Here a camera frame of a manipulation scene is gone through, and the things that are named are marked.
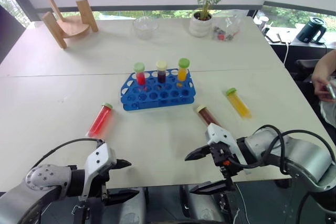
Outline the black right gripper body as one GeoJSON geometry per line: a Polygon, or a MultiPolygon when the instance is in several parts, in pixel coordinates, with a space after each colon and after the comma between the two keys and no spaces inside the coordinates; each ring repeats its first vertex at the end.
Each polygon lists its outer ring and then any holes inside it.
{"type": "Polygon", "coordinates": [[[238,174],[238,165],[232,163],[232,161],[238,162],[236,155],[230,151],[225,143],[211,144],[210,152],[215,166],[219,167],[223,177],[232,182],[232,177],[238,174]]]}

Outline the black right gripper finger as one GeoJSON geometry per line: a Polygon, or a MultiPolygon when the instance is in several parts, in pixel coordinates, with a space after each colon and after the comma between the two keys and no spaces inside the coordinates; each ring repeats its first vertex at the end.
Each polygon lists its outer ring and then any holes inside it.
{"type": "Polygon", "coordinates": [[[191,194],[196,195],[213,195],[217,193],[223,193],[228,190],[228,184],[226,180],[219,180],[216,182],[205,182],[198,184],[189,190],[191,194]]]}
{"type": "Polygon", "coordinates": [[[199,148],[191,151],[189,154],[187,154],[187,156],[185,157],[185,161],[198,160],[198,159],[206,157],[210,153],[211,153],[210,146],[205,145],[205,146],[199,147],[199,148]]]}

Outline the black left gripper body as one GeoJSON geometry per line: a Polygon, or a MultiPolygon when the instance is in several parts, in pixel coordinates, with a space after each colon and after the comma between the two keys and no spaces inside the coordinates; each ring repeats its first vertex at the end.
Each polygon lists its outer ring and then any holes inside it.
{"type": "Polygon", "coordinates": [[[117,199],[113,198],[113,194],[109,193],[106,188],[106,182],[110,180],[109,171],[115,168],[115,165],[108,166],[105,171],[99,172],[91,182],[89,197],[100,198],[104,206],[118,204],[117,199]]]}

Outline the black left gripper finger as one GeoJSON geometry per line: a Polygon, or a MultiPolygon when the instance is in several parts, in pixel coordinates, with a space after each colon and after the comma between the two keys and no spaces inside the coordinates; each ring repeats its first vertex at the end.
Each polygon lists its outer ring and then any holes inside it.
{"type": "Polygon", "coordinates": [[[117,159],[117,163],[115,164],[115,169],[123,169],[131,166],[132,164],[124,159],[117,159]]]}
{"type": "Polygon", "coordinates": [[[139,194],[138,190],[124,189],[115,191],[112,189],[107,190],[106,206],[122,204],[139,194]]]}

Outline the bystander's bare hand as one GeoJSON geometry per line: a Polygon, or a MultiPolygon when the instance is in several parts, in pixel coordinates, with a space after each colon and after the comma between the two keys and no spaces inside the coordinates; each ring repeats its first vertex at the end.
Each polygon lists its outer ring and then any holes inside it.
{"type": "Polygon", "coordinates": [[[326,89],[326,86],[329,84],[328,75],[314,72],[311,81],[314,86],[314,93],[321,101],[334,102],[334,99],[332,99],[332,96],[326,89]]]}

